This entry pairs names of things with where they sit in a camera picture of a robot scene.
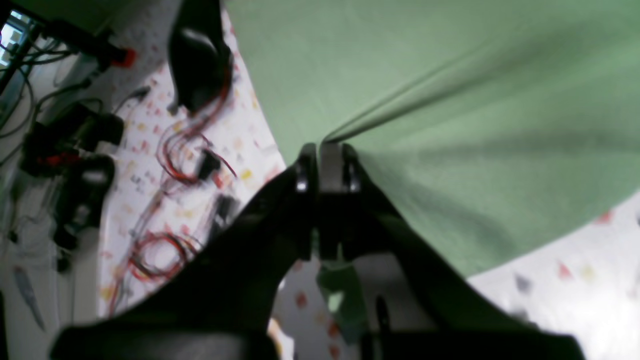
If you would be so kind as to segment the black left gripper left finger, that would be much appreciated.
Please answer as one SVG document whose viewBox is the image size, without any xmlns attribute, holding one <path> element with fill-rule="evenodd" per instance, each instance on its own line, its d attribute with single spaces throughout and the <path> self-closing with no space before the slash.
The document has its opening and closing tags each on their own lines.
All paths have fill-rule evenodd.
<svg viewBox="0 0 640 360">
<path fill-rule="evenodd" d="M 52 360 L 276 360 L 281 280 L 311 255 L 317 149 L 307 143 L 177 276 L 132 309 L 62 331 Z"/>
</svg>

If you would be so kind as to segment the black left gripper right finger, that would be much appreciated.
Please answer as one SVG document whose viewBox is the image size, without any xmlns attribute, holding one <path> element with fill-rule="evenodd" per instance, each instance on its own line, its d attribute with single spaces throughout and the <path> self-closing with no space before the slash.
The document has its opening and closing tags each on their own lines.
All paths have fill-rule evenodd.
<svg viewBox="0 0 640 360">
<path fill-rule="evenodd" d="M 363 360 L 583 360 L 571 335 L 510 317 L 413 231 L 352 146 L 318 153 L 318 257 L 352 265 L 373 330 Z"/>
</svg>

